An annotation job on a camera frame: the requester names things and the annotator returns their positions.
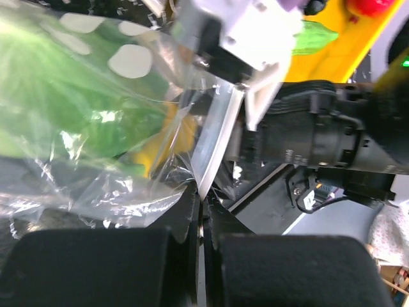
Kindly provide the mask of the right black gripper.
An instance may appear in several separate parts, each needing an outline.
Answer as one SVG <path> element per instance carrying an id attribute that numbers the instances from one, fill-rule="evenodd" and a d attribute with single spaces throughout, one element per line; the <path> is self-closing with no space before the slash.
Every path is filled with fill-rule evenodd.
<path id="1" fill-rule="evenodd" d="M 242 178 L 264 162 L 294 165 L 286 187 L 297 207 L 318 183 L 365 205 L 392 201 L 396 175 L 408 174 L 408 82 L 284 84 L 257 129 L 242 133 Z"/>

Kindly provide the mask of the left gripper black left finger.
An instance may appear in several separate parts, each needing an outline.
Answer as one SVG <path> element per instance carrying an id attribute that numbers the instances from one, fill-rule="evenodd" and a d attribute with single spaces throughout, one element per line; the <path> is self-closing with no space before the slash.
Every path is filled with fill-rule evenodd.
<path id="1" fill-rule="evenodd" d="M 195 184 L 146 228 L 31 232 L 1 271 L 2 306 L 195 306 Z"/>

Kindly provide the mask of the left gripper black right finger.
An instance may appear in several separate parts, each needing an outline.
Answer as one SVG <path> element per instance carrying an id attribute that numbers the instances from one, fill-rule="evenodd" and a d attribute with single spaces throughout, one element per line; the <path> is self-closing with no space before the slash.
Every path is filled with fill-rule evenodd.
<path id="1" fill-rule="evenodd" d="M 256 235 L 220 201 L 203 203 L 208 306 L 392 306 L 373 258 L 333 235 Z"/>

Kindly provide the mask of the yellow fake lemon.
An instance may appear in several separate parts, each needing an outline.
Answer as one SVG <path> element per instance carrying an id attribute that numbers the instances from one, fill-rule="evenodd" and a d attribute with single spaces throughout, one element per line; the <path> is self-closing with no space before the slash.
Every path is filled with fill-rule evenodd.
<path id="1" fill-rule="evenodd" d="M 179 113 L 176 104 L 167 102 L 165 106 L 167 113 L 160 132 L 131 155 L 133 163 L 144 166 L 142 176 L 145 178 L 173 154 L 188 152 L 195 145 L 197 123 L 194 116 Z"/>

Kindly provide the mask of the clear zip bag with lemon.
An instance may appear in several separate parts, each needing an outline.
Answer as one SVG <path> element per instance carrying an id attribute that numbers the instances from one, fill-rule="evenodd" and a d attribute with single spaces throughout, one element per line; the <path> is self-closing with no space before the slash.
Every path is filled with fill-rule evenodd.
<path id="1" fill-rule="evenodd" d="M 235 95 L 165 33 L 2 1 L 1 216 L 144 227 L 189 184 L 233 199 L 220 145 Z"/>

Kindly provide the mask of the green fake bok choy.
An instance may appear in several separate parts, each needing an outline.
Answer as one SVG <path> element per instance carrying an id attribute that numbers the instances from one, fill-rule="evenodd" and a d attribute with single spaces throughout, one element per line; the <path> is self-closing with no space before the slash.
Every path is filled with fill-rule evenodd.
<path id="1" fill-rule="evenodd" d="M 169 83 L 153 54 L 94 20 L 1 14 L 1 155 L 108 160 L 160 132 Z"/>

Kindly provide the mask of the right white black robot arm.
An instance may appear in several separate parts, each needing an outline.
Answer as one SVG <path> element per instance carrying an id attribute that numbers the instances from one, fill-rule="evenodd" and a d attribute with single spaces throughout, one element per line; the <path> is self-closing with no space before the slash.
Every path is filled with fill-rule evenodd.
<path id="1" fill-rule="evenodd" d="M 293 165 L 286 188 L 302 212 L 302 197 L 318 183 L 367 206 L 393 200 L 395 176 L 408 174 L 407 59 L 404 26 L 375 83 L 284 83 L 257 129 L 242 134 L 242 179 L 255 180 L 265 162 Z"/>

